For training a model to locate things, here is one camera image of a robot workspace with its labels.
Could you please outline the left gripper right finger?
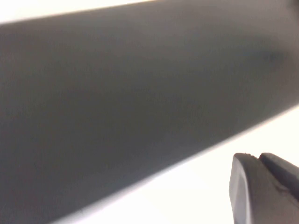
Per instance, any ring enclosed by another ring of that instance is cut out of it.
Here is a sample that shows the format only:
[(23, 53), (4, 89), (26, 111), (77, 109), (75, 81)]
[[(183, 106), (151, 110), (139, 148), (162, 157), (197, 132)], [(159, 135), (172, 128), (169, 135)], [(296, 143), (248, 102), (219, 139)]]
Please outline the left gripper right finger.
[(294, 198), (299, 198), (299, 167), (272, 153), (262, 153), (259, 160)]

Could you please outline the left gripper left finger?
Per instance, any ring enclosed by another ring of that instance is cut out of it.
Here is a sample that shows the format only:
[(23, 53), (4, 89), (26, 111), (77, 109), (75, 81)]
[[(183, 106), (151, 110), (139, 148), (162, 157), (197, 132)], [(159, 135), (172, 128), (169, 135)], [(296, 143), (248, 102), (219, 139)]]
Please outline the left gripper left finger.
[(235, 224), (297, 224), (299, 199), (290, 194), (259, 157), (233, 156), (229, 198)]

